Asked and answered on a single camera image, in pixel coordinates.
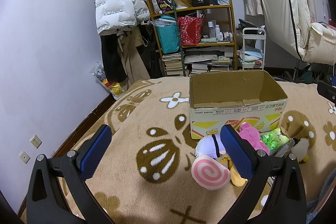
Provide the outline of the wall socket lower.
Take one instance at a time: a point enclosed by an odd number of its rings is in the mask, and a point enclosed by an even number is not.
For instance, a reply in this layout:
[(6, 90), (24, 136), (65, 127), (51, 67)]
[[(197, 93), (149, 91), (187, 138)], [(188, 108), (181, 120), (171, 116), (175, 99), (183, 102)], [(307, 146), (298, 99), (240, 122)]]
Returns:
[(24, 164), (27, 164), (30, 160), (30, 156), (25, 152), (25, 151), (22, 151), (20, 154), (19, 154), (19, 158), (21, 159), (21, 161), (24, 163)]

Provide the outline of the stack of books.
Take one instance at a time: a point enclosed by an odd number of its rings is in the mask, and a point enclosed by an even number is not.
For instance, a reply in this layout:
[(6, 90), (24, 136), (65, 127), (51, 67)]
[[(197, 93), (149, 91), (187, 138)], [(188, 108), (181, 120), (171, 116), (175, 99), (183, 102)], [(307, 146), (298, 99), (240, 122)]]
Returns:
[(182, 48), (181, 52), (163, 54), (162, 65), (167, 76), (199, 75), (234, 69), (232, 46)]

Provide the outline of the small penguin plush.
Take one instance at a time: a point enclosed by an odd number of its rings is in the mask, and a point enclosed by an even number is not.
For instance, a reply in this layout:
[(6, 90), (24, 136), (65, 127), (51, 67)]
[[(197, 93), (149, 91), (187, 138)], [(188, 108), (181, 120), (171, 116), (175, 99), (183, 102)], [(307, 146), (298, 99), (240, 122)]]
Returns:
[(309, 140), (307, 138), (301, 138), (297, 144), (291, 148), (291, 153), (296, 156), (299, 163), (306, 163), (309, 160), (308, 148)]

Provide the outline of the snack plastic bag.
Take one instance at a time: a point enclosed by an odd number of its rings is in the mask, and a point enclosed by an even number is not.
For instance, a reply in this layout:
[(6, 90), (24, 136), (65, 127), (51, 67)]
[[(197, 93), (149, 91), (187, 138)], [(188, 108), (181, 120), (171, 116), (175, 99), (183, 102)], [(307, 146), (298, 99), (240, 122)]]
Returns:
[(108, 81), (102, 63), (97, 62), (96, 66), (90, 71), (90, 73), (108, 92), (110, 92), (110, 94), (112, 94), (115, 100), (118, 100), (125, 94), (125, 91), (120, 83), (116, 80)]

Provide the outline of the cardboard box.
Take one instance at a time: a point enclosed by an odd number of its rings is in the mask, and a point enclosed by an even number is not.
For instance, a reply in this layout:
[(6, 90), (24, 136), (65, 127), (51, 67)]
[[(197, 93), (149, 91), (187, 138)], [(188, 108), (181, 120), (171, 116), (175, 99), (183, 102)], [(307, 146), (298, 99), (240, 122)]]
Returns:
[(248, 122), (260, 133), (278, 126), (288, 96), (266, 71), (226, 71), (191, 75), (191, 138), (218, 134), (225, 124), (238, 130)]

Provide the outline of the pink swirl roll plush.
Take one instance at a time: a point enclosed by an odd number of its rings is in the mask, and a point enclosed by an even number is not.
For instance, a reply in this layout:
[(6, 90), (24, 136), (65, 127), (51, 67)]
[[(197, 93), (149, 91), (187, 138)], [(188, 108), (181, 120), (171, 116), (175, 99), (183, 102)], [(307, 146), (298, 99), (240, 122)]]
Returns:
[(224, 188), (231, 179), (230, 170), (207, 155), (194, 160), (191, 175), (198, 185), (211, 191)]

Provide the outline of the red bag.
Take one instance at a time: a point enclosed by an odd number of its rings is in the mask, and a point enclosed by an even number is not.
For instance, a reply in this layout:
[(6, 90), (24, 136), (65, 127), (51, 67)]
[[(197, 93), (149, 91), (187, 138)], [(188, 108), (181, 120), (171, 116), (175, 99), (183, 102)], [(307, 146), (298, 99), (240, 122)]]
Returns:
[(192, 16), (178, 17), (178, 24), (183, 46), (196, 46), (201, 41), (203, 18)]

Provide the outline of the beige trench coat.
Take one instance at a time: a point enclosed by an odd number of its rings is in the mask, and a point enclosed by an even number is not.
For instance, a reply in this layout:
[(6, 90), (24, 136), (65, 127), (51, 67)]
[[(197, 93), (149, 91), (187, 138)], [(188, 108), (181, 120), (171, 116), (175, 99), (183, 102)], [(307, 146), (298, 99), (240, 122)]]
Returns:
[(137, 50), (137, 47), (143, 45), (142, 35), (138, 27), (124, 32), (123, 35), (118, 37), (118, 54), (126, 73), (126, 79), (121, 82), (124, 90), (128, 90), (138, 80), (150, 79), (146, 66)]

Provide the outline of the green tissue pack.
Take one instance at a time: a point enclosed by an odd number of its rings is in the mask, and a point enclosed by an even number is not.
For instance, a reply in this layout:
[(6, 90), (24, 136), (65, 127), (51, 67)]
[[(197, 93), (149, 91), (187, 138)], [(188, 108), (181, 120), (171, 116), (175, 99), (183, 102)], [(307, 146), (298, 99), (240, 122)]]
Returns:
[(281, 127), (265, 132), (260, 137), (262, 142), (269, 148), (271, 155), (290, 142), (290, 138)]

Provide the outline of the pink bear plush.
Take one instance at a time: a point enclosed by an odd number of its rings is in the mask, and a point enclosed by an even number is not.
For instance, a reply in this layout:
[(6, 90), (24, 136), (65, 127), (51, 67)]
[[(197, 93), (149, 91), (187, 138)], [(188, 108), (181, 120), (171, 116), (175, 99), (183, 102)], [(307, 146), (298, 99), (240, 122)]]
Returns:
[(266, 144), (261, 140), (260, 134), (256, 128), (254, 128), (250, 123), (244, 122), (240, 125), (239, 136), (248, 141), (248, 143), (256, 150), (262, 150), (267, 155), (270, 155), (270, 150)]

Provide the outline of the wooden shelf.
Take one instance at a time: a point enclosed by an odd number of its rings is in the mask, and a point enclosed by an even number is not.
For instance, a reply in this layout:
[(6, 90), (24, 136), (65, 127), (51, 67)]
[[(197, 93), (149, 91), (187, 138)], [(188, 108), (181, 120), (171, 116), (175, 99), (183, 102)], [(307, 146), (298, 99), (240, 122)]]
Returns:
[(232, 0), (147, 0), (165, 76), (236, 69)]

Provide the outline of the teal bag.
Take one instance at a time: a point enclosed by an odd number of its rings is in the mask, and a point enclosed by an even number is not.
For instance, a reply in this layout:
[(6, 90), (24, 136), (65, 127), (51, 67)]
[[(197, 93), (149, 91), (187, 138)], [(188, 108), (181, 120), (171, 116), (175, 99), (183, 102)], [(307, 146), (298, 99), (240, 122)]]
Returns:
[(155, 19), (152, 24), (156, 27), (163, 53), (177, 52), (179, 50), (179, 39), (175, 18), (164, 15)]

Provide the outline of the wall socket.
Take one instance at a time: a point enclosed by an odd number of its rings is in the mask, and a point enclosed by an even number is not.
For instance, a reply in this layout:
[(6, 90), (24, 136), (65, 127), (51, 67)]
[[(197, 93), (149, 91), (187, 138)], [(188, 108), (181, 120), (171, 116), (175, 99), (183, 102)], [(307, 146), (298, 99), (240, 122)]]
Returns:
[(19, 154), (19, 158), (21, 159), (21, 161), (24, 163), (24, 164), (27, 164), (30, 160), (30, 156), (25, 152), (25, 151), (22, 151), (20, 154)]
[(37, 137), (37, 135), (34, 135), (34, 136), (30, 139), (30, 143), (31, 143), (36, 149), (38, 149), (38, 148), (41, 146), (42, 141), (41, 141), (41, 139), (39, 139), (39, 138)]

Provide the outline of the white trolley cart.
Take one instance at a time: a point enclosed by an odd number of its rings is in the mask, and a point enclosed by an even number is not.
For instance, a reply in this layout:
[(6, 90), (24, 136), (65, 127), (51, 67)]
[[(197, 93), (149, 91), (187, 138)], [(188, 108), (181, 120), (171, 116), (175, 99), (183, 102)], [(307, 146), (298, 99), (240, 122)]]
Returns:
[(265, 26), (243, 28), (239, 59), (242, 69), (264, 69), (266, 50)]

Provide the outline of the white haired doll plush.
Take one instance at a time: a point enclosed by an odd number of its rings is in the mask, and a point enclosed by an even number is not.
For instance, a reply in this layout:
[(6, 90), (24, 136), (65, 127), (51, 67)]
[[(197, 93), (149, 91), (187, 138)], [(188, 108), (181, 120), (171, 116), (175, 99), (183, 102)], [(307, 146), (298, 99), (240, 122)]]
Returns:
[(212, 134), (203, 137), (200, 141), (198, 141), (197, 146), (195, 147), (195, 157), (206, 155), (213, 159), (218, 159), (225, 154), (226, 149), (219, 134)]

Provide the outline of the yellow dog plush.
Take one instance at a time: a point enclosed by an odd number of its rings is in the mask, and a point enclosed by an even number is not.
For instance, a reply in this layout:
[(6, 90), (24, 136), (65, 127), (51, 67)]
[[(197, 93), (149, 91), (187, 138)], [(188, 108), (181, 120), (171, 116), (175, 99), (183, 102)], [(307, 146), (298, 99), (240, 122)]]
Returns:
[(240, 176), (230, 157), (224, 157), (220, 159), (220, 162), (224, 163), (224, 165), (230, 170), (231, 182), (234, 186), (242, 187), (245, 185), (248, 180)]

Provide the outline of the white duvet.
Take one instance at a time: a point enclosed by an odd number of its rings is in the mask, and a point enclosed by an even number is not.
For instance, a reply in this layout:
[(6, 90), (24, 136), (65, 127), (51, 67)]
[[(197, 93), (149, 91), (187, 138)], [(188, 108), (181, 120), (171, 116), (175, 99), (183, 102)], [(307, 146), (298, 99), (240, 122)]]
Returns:
[(267, 34), (306, 63), (335, 64), (335, 27), (314, 22), (307, 0), (261, 0)]

